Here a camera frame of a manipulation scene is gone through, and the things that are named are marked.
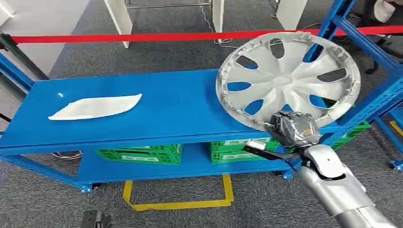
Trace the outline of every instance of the green crate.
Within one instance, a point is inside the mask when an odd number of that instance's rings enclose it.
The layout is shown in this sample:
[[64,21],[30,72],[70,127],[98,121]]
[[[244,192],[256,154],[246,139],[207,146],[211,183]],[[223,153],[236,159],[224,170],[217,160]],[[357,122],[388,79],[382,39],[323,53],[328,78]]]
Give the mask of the green crate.
[[[256,139],[266,143],[266,150],[274,151],[280,143],[277,141],[270,141],[270,138]],[[224,142],[211,142],[210,143],[210,155],[211,162],[229,163],[229,162],[242,162],[242,161],[256,161],[264,160],[264,158],[254,155],[252,153],[243,151],[243,147],[246,140],[231,140]]]
[[332,148],[334,150],[342,147],[344,144],[348,143],[349,141],[353,140],[355,137],[357,137],[360,133],[365,131],[366,129],[370,128],[371,126],[369,125],[368,122],[362,122],[361,124],[357,125],[355,128],[353,128],[349,133],[343,135],[340,139],[338,139],[333,145]]
[[179,165],[182,145],[119,148],[99,150],[98,153],[103,158],[113,161]]
[[[228,140],[228,141],[222,141],[222,142],[210,142],[210,151],[231,152],[231,151],[235,151],[235,150],[242,150],[248,140],[249,139]],[[259,138],[259,139],[254,139],[254,140],[258,140],[260,142],[266,143],[267,150],[270,150],[273,147],[277,148],[277,146],[280,145],[279,142],[277,142],[271,138]]]

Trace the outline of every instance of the gray carpet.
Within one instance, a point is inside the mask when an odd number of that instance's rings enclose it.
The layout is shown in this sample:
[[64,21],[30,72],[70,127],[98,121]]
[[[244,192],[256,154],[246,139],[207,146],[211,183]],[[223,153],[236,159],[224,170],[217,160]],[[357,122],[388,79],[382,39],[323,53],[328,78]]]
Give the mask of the gray carpet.
[[[301,27],[318,22],[329,3],[311,0],[302,16]],[[278,29],[270,17],[266,1],[228,0],[224,30]],[[132,11],[134,31],[208,31],[200,9],[140,9]],[[116,33],[103,1],[92,0],[74,33]],[[235,40],[240,45],[245,40]],[[132,43],[129,50],[121,43],[66,45],[51,76],[114,75],[179,69],[217,68],[232,51],[211,41]],[[355,54],[361,69],[371,66],[365,54]],[[384,79],[384,71],[364,76],[362,96]],[[387,163],[398,158],[398,151],[376,126],[338,150],[368,194],[396,225],[403,227],[403,175]],[[74,174],[78,161],[60,161],[49,155],[32,155],[46,165]],[[134,212],[121,198],[122,183],[103,184],[83,194],[65,184],[16,167],[0,187],[0,228],[76,228],[82,212],[102,209],[113,217],[116,228],[336,228],[322,207],[298,178],[283,180],[273,173],[232,175],[235,201],[232,206],[212,209]],[[179,202],[223,198],[221,177],[135,181],[133,202]]]

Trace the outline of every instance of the hubcap spoke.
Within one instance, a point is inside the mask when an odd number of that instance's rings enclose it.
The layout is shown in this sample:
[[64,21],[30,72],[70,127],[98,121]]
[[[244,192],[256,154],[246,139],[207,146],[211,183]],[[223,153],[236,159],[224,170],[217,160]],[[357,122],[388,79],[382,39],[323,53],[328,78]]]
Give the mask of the hubcap spoke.
[[258,64],[258,69],[266,74],[278,75],[281,72],[279,60],[271,53],[269,43],[243,54]]
[[248,69],[241,64],[235,63],[234,67],[229,71],[227,82],[248,82],[253,84],[267,82],[269,80],[272,80],[272,77],[263,73],[261,70]]
[[313,117],[321,117],[326,114],[327,109],[316,107],[309,101],[309,96],[300,94],[297,91],[287,91],[284,93],[287,104],[294,112],[309,113]]
[[253,101],[264,98],[270,90],[269,84],[270,83],[254,84],[245,90],[228,91],[232,106],[238,110],[243,110]]
[[294,78],[317,77],[342,68],[330,55],[322,53],[312,63],[303,62],[293,72]]
[[339,100],[347,90],[345,79],[322,82],[318,78],[298,80],[295,88],[306,95],[315,95],[331,100]]
[[290,75],[302,64],[302,59],[307,53],[310,45],[304,42],[283,41],[284,56],[279,59],[280,68],[283,74]]
[[255,113],[254,117],[257,120],[268,122],[270,121],[271,114],[280,111],[285,105],[286,101],[281,91],[273,89],[263,99],[262,107]]

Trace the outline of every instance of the lower shelf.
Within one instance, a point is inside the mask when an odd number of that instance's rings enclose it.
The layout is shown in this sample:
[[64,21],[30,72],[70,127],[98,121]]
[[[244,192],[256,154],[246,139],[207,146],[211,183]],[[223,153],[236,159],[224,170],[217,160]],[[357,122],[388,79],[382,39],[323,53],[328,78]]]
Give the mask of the lower shelf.
[[290,167],[281,160],[212,164],[207,144],[190,143],[184,145],[182,161],[178,166],[108,161],[99,156],[95,151],[84,151],[77,179],[80,183],[102,183],[283,171],[289,169]]

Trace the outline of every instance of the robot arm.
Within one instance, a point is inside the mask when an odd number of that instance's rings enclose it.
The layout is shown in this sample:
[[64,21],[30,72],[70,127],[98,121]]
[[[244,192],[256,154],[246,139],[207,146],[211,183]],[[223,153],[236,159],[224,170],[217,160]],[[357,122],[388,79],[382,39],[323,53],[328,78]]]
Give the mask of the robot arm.
[[302,164],[297,173],[302,182],[341,227],[396,227],[376,209],[365,187],[335,151],[318,144],[320,135],[311,115],[280,111],[272,116],[267,131],[283,146],[294,149],[294,153],[265,151],[265,144],[254,140],[250,140],[244,150],[269,160],[300,157]]

